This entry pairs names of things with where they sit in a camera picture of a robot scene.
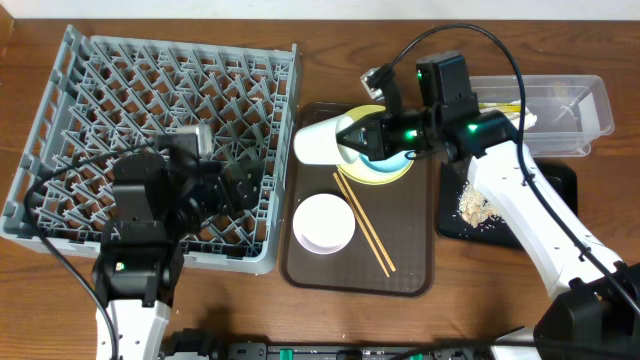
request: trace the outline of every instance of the dish rack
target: dish rack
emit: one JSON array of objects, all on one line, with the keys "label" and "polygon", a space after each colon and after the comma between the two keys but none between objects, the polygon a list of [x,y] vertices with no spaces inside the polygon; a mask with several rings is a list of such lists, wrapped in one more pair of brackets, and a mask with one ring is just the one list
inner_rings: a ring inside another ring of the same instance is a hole
[{"label": "dish rack", "polygon": [[[208,219],[181,240],[185,266],[267,273],[280,237],[285,171],[300,89],[291,52],[93,36],[68,26],[0,217],[0,235],[45,252],[24,222],[38,175],[205,122],[209,160],[264,164],[260,201]],[[86,165],[34,195],[34,214],[61,252],[96,257],[115,210],[116,160]]]}]

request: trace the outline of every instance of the small white bowl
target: small white bowl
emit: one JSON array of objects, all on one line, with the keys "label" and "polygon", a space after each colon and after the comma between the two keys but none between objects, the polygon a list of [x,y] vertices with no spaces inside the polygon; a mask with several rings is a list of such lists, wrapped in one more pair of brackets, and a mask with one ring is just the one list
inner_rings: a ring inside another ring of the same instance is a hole
[{"label": "small white bowl", "polygon": [[293,215],[293,234],[305,249],[326,255],[347,246],[356,230],[353,212],[343,199],[318,194],[305,199]]}]

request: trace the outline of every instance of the clear plastic container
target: clear plastic container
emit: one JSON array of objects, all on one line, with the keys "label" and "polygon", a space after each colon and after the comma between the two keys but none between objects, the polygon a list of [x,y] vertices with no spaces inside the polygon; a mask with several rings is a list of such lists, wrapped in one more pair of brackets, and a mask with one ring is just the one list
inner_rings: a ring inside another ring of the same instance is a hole
[{"label": "clear plastic container", "polygon": [[[595,75],[524,76],[527,108],[538,116],[524,140],[535,157],[585,156],[591,141],[613,132],[602,79]],[[471,77],[481,103],[520,99],[515,76]]]}]

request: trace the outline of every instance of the black tray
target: black tray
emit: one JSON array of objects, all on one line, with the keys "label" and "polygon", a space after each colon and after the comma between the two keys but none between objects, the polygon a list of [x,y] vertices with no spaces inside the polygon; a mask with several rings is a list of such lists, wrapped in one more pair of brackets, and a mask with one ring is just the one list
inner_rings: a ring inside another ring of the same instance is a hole
[{"label": "black tray", "polygon": [[[567,203],[571,211],[578,215],[578,180],[576,173],[559,163],[536,161],[540,172]],[[452,238],[522,249],[520,242],[502,220],[488,219],[484,227],[473,228],[458,215],[458,202],[465,181],[458,176],[452,166],[440,167],[440,197],[438,205],[438,234]]]},{"label": "black tray", "polygon": [[[353,107],[310,104],[301,110],[298,125],[304,127]],[[303,165],[293,154],[290,159],[288,216],[280,262],[289,283],[301,288],[408,297],[421,295],[431,287],[435,238],[435,167],[431,160],[416,161],[403,177],[386,185],[362,185],[349,180],[397,268],[396,272],[389,271],[387,278],[357,226],[349,244],[334,254],[312,254],[298,243],[291,231],[298,204],[318,193],[342,194],[333,179],[335,166]]]}]

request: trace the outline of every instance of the wooden table surface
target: wooden table surface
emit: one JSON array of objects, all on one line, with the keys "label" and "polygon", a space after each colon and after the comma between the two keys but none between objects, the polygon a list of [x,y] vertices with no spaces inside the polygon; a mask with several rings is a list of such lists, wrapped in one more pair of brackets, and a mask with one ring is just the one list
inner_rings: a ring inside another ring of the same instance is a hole
[{"label": "wooden table surface", "polygon": [[[67,23],[82,33],[290,50],[304,68],[300,106],[368,102],[359,76],[390,61],[430,21],[53,21],[18,20],[0,66],[0,198],[12,181]],[[498,35],[524,74],[595,74],[606,83],[615,132],[567,162],[579,179],[582,221],[628,263],[640,261],[640,23],[477,22]],[[409,103],[423,55],[457,49],[472,75],[511,74],[496,47],[465,30],[439,34],[407,56],[398,79]],[[72,258],[85,276],[92,259]],[[494,336],[535,325],[550,301],[522,252],[439,239],[435,283],[401,299],[301,290],[278,269],[264,276],[185,269],[167,334],[185,327],[225,339],[415,343]],[[95,357],[95,307],[50,255],[0,245],[0,357]]]}]

